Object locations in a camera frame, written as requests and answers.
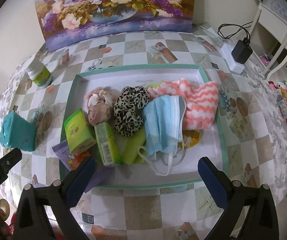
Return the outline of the green tissue pack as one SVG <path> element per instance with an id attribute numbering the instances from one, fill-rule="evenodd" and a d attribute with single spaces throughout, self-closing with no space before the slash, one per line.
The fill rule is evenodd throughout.
<path id="1" fill-rule="evenodd" d="M 64 121 L 64 130 L 73 155 L 80 155 L 96 144 L 94 129 L 87 123 L 81 108 Z"/>

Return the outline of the leopard print scrunchie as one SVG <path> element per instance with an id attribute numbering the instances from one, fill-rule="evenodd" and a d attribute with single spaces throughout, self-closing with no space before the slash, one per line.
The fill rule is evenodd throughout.
<path id="1" fill-rule="evenodd" d="M 143 86 L 122 89 L 114 107 L 114 129 L 125 137 L 131 137 L 143 125 L 141 110 L 150 102 L 150 94 Z"/>

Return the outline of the pink white chevron cloth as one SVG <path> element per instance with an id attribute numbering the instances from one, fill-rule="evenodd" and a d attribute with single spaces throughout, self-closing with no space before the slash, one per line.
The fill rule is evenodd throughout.
<path id="1" fill-rule="evenodd" d="M 148 87 L 151 99 L 163 95 L 181 96 L 186 103 L 182 129 L 197 130 L 212 127 L 218 107 L 219 88 L 216 82 L 209 81 L 194 85 L 181 77 L 177 81 L 162 81 L 154 87 Z"/>

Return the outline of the light blue face mask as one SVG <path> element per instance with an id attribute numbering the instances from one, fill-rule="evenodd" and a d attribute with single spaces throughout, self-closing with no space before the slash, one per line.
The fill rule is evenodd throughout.
<path id="1" fill-rule="evenodd" d="M 182 124 L 186 102 L 180 95 L 163 95 L 153 99 L 143 108 L 146 144 L 138 148 L 138 155 L 159 176 L 171 173 L 173 159 L 180 152 L 178 144 L 183 142 Z M 157 154 L 168 158 L 167 172 L 155 166 Z"/>

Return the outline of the pink beige scrunchie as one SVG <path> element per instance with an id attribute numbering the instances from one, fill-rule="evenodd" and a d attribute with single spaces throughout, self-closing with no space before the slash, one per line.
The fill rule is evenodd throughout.
<path id="1" fill-rule="evenodd" d="M 108 122 L 113 114 L 116 96 L 110 91 L 97 87 L 84 96 L 88 122 L 96 126 Z"/>

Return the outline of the purple cartoon packet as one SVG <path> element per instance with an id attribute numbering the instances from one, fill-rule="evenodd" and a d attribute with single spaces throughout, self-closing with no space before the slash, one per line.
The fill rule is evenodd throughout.
<path id="1" fill-rule="evenodd" d="M 73 155 L 70 153 L 68 143 L 66 140 L 52 147 L 54 154 L 56 154 L 61 161 L 60 173 L 61 176 L 63 177 L 65 177 L 71 170 L 77 169 L 80 163 L 82 163 L 82 161 L 86 157 L 91 156 L 95 159 L 96 162 L 95 173 L 92 176 L 90 182 L 88 183 L 84 193 L 89 192 L 92 188 L 103 183 L 114 172 L 113 167 L 106 167 L 103 165 L 99 154 L 96 153 L 95 150 L 92 150 L 92 148 L 88 149 L 86 152 L 83 152 L 79 155 Z"/>

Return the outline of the white teal shallow tray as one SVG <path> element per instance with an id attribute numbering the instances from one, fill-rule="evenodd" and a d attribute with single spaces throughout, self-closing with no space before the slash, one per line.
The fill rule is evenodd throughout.
<path id="1" fill-rule="evenodd" d="M 203 157 L 228 171 L 227 145 L 219 115 L 202 128 L 201 140 L 184 142 L 188 100 L 183 95 L 151 96 L 148 86 L 160 81 L 209 83 L 203 68 L 189 64 L 145 64 L 92 70 L 75 76 L 63 123 L 71 152 L 89 149 L 99 160 L 100 187 L 152 189 L 196 183 Z M 88 122 L 85 95 L 100 88 L 115 104 L 108 121 Z"/>

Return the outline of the small green gum box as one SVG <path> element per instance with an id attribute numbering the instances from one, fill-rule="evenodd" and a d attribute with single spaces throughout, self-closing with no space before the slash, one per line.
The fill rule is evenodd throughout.
<path id="1" fill-rule="evenodd" d="M 94 126 L 99 154 L 104 166 L 121 164 L 121 156 L 115 143 L 115 135 L 107 122 Z"/>

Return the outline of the yellow snack packet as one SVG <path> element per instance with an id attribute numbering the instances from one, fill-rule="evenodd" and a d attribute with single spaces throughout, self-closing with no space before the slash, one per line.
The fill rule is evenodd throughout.
<path id="1" fill-rule="evenodd" d="M 184 130 L 182 132 L 182 142 L 178 143 L 179 148 L 191 148 L 201 140 L 202 133 L 199 130 Z"/>

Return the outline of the checkered tablecloth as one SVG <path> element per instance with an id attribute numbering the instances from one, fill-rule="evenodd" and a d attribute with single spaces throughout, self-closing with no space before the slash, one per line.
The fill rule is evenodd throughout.
<path id="1" fill-rule="evenodd" d="M 212 28 L 195 27 L 192 33 L 144 31 L 107 35 L 73 44 L 70 62 L 58 67 L 58 52 L 40 49 L 41 61 L 53 72 L 51 92 L 40 89 L 18 66 L 0 100 L 0 130 L 4 116 L 16 110 L 30 118 L 41 104 L 53 114 L 50 128 L 39 136 L 39 148 L 23 153 L 23 158 L 0 187 L 1 195 L 17 206 L 22 188 L 36 176 L 41 184 L 58 179 L 60 161 L 52 146 L 60 142 L 64 110 L 74 77 L 91 67 L 96 59 L 105 66 L 154 63 L 147 52 L 157 42 L 164 43 L 179 63 L 201 66 L 208 78 L 224 90 L 241 97 L 241 117 L 221 112 L 227 142 L 228 175 L 244 180 L 247 165 L 257 184 L 268 184 L 275 202 L 287 194 L 287 127 L 276 105 L 276 95 L 265 81 L 257 60 L 251 58 L 242 74 L 229 71 L 219 54 L 223 40 Z M 4 150 L 0 145 L 0 157 Z M 178 229 L 189 222 L 199 238 L 204 238 L 220 217 L 209 192 L 201 182 L 182 187 L 151 190 L 118 190 L 96 187 L 83 195 L 73 210 L 77 219 L 86 213 L 94 224 L 82 223 L 90 239 L 176 239 Z"/>

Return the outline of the lime green cloth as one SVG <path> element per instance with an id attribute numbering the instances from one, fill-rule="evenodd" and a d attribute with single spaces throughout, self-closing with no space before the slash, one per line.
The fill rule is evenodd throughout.
<path id="1" fill-rule="evenodd" d="M 152 88 L 158 87 L 160 84 L 150 84 L 147 87 L 147 91 Z M 146 135 L 144 131 L 144 126 L 142 126 L 137 132 L 135 132 L 131 137 L 127 137 L 127 142 L 124 151 L 121 154 L 122 162 L 125 164 L 133 164 L 133 163 L 139 163 L 140 157 L 138 155 L 138 149 L 144 145 L 146 142 Z"/>

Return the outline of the white power strip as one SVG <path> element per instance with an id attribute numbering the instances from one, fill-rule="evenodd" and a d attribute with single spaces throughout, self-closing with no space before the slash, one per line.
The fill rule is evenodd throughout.
<path id="1" fill-rule="evenodd" d="M 244 65 L 236 62 L 232 57 L 233 47 L 230 44 L 223 44 L 220 49 L 220 54 L 226 60 L 229 70 L 236 74 L 241 74 L 244 70 Z"/>

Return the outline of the black power adapter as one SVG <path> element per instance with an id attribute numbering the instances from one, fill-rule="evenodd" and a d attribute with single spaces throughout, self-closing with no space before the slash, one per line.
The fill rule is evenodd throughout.
<path id="1" fill-rule="evenodd" d="M 250 40 L 245 37 L 243 40 L 238 40 L 231 55 L 237 63 L 244 64 L 252 55 L 252 52 L 253 50 L 250 47 Z"/>

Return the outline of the white wooden chair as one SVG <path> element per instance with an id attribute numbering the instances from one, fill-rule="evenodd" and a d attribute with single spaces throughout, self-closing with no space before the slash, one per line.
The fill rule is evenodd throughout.
<path id="1" fill-rule="evenodd" d="M 287 22 L 281 16 L 259 3 L 258 10 L 252 22 L 249 32 L 252 33 L 256 24 L 261 25 L 279 43 L 280 47 L 272 57 L 267 66 L 264 67 L 264 74 L 271 78 L 279 70 L 287 71 Z"/>

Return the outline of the floral painting canvas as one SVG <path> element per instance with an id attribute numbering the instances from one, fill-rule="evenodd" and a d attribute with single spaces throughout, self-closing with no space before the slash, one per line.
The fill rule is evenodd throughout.
<path id="1" fill-rule="evenodd" d="M 132 31 L 192 30 L 194 0 L 34 0 L 49 51 Z"/>

